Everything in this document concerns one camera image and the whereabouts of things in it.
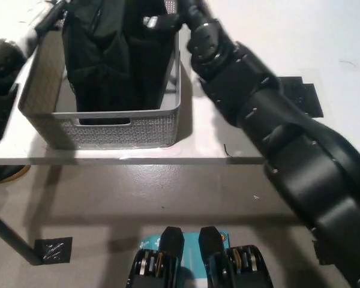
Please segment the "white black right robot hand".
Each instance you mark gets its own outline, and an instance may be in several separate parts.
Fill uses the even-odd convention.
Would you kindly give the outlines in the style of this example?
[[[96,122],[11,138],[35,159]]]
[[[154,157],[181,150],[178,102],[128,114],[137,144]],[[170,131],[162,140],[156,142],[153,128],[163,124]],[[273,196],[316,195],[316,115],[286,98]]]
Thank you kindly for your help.
[[[177,32],[183,23],[183,17],[179,14],[162,14],[143,18],[143,25],[150,31]]]

